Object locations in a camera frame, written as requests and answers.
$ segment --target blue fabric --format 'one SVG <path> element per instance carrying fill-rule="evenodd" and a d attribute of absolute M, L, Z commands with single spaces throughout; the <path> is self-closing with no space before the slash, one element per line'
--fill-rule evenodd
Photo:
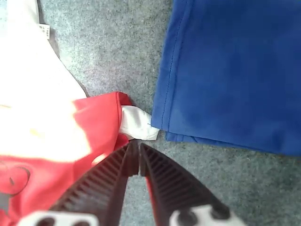
<path fill-rule="evenodd" d="M 151 124 L 168 141 L 301 155 L 301 1 L 174 0 Z"/>

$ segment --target gray carpet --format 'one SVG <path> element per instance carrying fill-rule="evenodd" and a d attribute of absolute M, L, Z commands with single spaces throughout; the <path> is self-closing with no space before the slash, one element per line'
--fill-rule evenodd
<path fill-rule="evenodd" d="M 151 112 L 171 0 L 41 0 L 41 9 L 53 47 L 90 96 L 120 90 Z M 300 159 L 163 137 L 147 144 L 189 170 L 248 225 L 301 225 Z M 128 182 L 120 225 L 154 225 L 143 178 Z"/>

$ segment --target red fabric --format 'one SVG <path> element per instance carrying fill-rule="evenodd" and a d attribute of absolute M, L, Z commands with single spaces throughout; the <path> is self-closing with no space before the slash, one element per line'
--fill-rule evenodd
<path fill-rule="evenodd" d="M 121 105 L 132 105 L 126 94 L 114 92 L 73 104 L 77 109 L 73 118 L 86 134 L 90 154 L 73 162 L 0 155 L 0 200 L 7 199 L 9 206 L 6 213 L 6 204 L 0 203 L 0 226 L 16 225 L 21 217 L 35 210 L 49 209 L 93 166 L 97 156 L 109 155 L 128 143 L 126 136 L 119 134 Z"/>

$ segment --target ribbed grip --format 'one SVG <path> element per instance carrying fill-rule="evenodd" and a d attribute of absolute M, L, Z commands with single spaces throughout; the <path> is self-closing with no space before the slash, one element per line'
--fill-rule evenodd
<path fill-rule="evenodd" d="M 211 204 L 224 206 L 202 183 L 182 166 L 156 149 L 141 144 L 141 175 L 147 178 L 158 226 L 168 226 L 175 210 Z"/>
<path fill-rule="evenodd" d="M 102 226 L 119 224 L 127 178 L 138 174 L 135 142 L 114 151 L 84 174 L 51 207 L 55 211 L 91 213 Z"/>

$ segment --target stitching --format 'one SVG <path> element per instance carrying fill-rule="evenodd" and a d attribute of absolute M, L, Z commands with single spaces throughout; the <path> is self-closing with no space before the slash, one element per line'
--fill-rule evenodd
<path fill-rule="evenodd" d="M 171 76 L 171 69 L 173 67 L 173 62 L 174 62 L 174 50 L 175 50 L 175 46 L 176 46 L 176 43 L 177 43 L 177 40 L 178 40 L 178 37 L 179 37 L 179 33 L 180 33 L 180 27 L 182 25 L 182 21 L 183 21 L 183 18 L 184 18 L 184 15 L 185 15 L 185 11 L 181 17 L 181 21 L 180 21 L 180 24 L 179 24 L 179 27 L 178 27 L 178 30 L 177 30 L 177 36 L 175 38 L 175 41 L 174 41 L 174 48 L 173 48 L 173 53 L 172 53 L 172 58 L 171 58 L 171 64 L 170 64 L 170 68 L 169 68 L 169 75 L 168 75 L 168 83 L 167 83 L 167 91 L 166 91 L 166 97 L 165 97 L 165 101 L 164 101 L 164 107 L 163 107 L 163 113 L 162 113 L 162 118 L 161 118 L 161 128 L 163 128 L 163 117 L 164 117 L 164 114 L 165 114 L 165 107 L 166 107 L 166 101 L 167 101 L 167 95 L 168 95 L 168 91 L 169 91 L 169 83 L 170 83 L 170 76 Z"/>
<path fill-rule="evenodd" d="M 190 20 L 191 20 L 191 10 L 194 6 L 194 0 L 192 1 L 192 4 L 191 4 L 191 7 L 190 7 L 190 12 L 189 12 L 189 16 L 188 16 L 188 20 L 187 20 L 187 23 L 186 23 L 186 27 L 184 27 L 184 31 L 183 31 L 183 38 L 182 38 L 182 42 L 181 42 L 181 48 L 179 50 L 179 56 L 178 56 L 178 62 L 181 58 L 181 52 L 182 52 L 182 49 L 183 49 L 183 43 L 184 43 L 184 37 L 185 37 L 185 33 L 186 33 L 186 29 L 187 29 L 187 24 L 189 24 Z M 174 85 L 176 86 L 176 79 L 177 79 L 177 71 L 178 71 L 178 67 L 179 67 L 179 64 L 177 64 L 176 66 L 176 70 L 175 70 L 175 73 L 174 73 Z M 173 107 L 173 104 L 174 104 L 174 93 L 175 93 L 175 88 L 174 88 L 174 91 L 173 91 L 173 95 L 172 95 L 172 99 L 171 99 L 171 105 L 170 105 L 170 111 L 169 111 L 169 119 L 170 119 L 170 115 L 171 115 L 171 109 Z M 167 129 L 169 130 L 169 126 L 170 126 L 170 120 L 168 121 L 168 126 L 167 126 Z"/>

